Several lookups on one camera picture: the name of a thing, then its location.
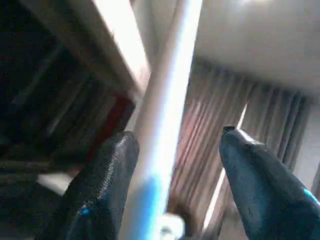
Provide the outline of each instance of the white pole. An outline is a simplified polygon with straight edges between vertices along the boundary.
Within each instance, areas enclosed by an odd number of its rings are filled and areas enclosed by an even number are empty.
[[[177,0],[150,76],[135,133],[140,145],[119,240],[160,239],[187,93],[202,0]]]

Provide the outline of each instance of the wooden beam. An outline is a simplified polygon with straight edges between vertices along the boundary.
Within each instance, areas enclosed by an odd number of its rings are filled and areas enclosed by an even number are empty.
[[[84,27],[125,80],[130,95],[141,97],[150,65],[129,0],[67,0]]]
[[[138,101],[150,65],[128,0],[20,0],[96,78]]]

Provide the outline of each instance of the ceiling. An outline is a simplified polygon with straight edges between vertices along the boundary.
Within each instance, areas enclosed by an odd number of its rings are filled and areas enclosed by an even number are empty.
[[[152,0],[166,35],[174,0]],[[319,0],[204,0],[195,54],[235,72],[320,94]]]

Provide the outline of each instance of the wall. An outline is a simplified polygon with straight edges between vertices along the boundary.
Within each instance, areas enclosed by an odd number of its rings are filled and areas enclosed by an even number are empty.
[[[320,102],[310,109],[293,174],[311,189],[320,163]]]
[[[150,0],[135,0],[133,12],[141,34],[145,53],[152,65],[158,52],[158,43],[154,29],[154,19]]]
[[[137,102],[137,104],[135,105],[135,109],[134,109],[128,123],[126,124],[125,131],[134,132],[142,103],[143,103],[143,101],[142,101],[142,99],[140,99]]]

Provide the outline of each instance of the brown curtain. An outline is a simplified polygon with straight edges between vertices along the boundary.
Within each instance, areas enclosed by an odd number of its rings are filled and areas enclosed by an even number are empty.
[[[168,211],[187,218],[187,227],[192,228],[187,229],[188,233],[199,234],[202,231],[222,170],[219,155],[222,128],[237,125],[246,104],[242,128],[266,143],[287,167],[293,169],[309,103],[309,99],[298,92],[248,81],[223,69],[194,63]],[[207,236],[219,233],[226,205],[232,208],[233,215],[237,212],[233,208],[235,205],[227,179],[219,192],[205,233]]]
[[[252,87],[227,71],[193,64],[168,206],[173,213],[184,206],[193,218],[190,232],[201,230],[222,169],[222,128],[237,124]]]

